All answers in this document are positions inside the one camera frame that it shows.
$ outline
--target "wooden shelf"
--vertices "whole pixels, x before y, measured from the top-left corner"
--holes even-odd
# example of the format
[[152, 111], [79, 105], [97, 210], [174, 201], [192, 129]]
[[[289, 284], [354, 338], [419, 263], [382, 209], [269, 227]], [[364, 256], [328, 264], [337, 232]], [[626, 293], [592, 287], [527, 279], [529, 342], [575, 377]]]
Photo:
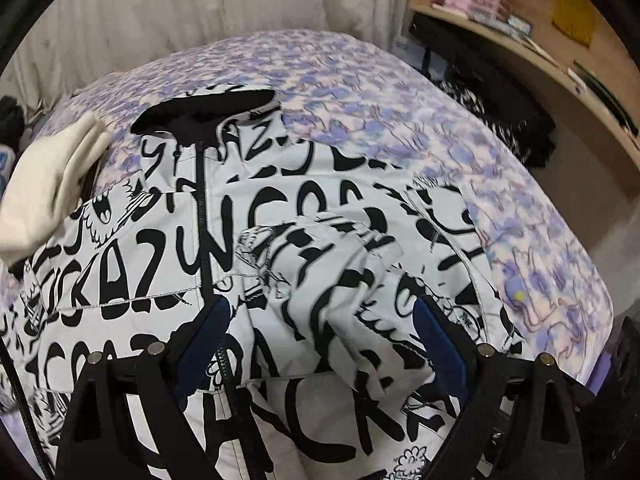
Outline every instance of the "wooden shelf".
[[629, 198], [640, 194], [640, 144], [593, 93], [584, 91], [567, 75], [565, 68], [481, 23], [431, 6], [411, 3], [410, 8], [466, 30], [469, 41], [529, 88], [556, 123], [582, 138]]

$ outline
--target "beige curtain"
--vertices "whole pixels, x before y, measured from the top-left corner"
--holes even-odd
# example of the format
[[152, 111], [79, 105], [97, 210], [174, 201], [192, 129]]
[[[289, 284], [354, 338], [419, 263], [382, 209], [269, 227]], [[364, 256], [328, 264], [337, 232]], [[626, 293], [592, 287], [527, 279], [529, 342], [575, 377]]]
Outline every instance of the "beige curtain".
[[388, 49], [406, 0], [56, 0], [0, 76], [32, 120], [99, 77], [257, 30], [346, 32]]

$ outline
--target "yellow sticky note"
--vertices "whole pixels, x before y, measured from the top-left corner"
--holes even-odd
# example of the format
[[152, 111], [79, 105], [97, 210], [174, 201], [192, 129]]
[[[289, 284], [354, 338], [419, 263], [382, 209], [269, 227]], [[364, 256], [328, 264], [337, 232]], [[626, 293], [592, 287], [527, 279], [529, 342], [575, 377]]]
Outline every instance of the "yellow sticky note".
[[551, 21], [572, 40], [587, 47], [591, 44], [596, 16], [589, 0], [555, 0]]

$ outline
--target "white glove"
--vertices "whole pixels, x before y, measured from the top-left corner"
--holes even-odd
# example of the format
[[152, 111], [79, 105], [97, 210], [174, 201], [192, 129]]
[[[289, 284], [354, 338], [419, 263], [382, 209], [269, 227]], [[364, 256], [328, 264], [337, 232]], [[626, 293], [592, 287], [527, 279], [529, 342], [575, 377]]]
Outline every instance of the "white glove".
[[93, 113], [33, 142], [0, 202], [0, 259], [10, 266], [33, 254], [77, 207], [80, 180], [111, 142]]

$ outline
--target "bed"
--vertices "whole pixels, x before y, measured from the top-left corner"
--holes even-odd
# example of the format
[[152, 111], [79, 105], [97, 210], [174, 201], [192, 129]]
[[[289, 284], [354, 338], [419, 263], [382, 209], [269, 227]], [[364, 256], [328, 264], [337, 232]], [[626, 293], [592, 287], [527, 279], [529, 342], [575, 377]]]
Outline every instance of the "bed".
[[[612, 303], [585, 249], [509, 150], [426, 78], [346, 34], [286, 30], [218, 41], [105, 76], [61, 104], [40, 136], [92, 109], [113, 131], [96, 192], [140, 168], [129, 133], [149, 106], [211, 84], [281, 92], [300, 137], [363, 153], [461, 187], [494, 284], [535, 354], [585, 383], [609, 336]], [[1, 269], [0, 301], [18, 283]]]

